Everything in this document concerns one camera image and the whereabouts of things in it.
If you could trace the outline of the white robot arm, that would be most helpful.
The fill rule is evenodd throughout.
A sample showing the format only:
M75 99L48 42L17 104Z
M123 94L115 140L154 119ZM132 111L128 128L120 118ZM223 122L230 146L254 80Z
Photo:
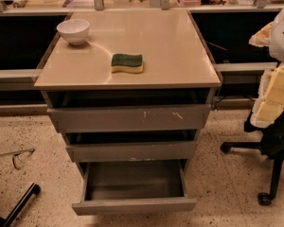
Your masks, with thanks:
M249 44L267 46L269 55L280 62L273 71L264 71L250 118L253 126L267 128L284 111L284 8L271 23L250 38Z

